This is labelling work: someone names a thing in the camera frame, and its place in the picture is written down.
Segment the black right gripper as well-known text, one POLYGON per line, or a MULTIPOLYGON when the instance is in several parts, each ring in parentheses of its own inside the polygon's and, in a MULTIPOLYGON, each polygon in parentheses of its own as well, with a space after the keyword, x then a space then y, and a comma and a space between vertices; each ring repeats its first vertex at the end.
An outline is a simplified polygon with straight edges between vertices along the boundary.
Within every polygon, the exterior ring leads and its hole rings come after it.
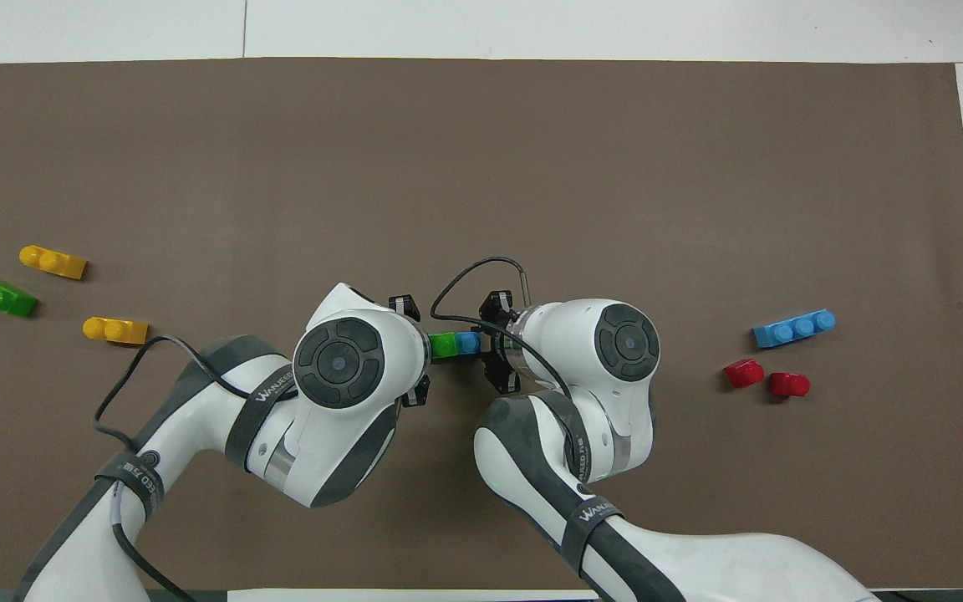
POLYGON ((512 306, 511 290, 490 291, 479 306, 479 319, 486 323, 479 327, 484 375, 501 394, 517 393, 521 389, 520 376, 507 358, 509 351, 518 349, 518 344, 503 332, 518 316, 512 306))

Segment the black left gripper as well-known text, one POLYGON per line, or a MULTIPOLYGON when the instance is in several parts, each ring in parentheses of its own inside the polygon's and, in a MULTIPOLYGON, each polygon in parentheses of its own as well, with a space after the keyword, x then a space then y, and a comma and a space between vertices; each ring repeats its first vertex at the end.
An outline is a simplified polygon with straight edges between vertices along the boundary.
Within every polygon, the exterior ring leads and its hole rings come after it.
POLYGON ((397 400, 404 408, 424 406, 431 388, 431 378, 428 375, 432 360, 431 340, 427 332, 420 326, 420 310, 411 294, 389 297, 387 305, 395 313, 405 316, 410 321, 410 324, 418 331, 421 345, 423 345, 423 369, 420 371, 420 376, 418 376, 416 384, 404 395, 399 396, 397 400))

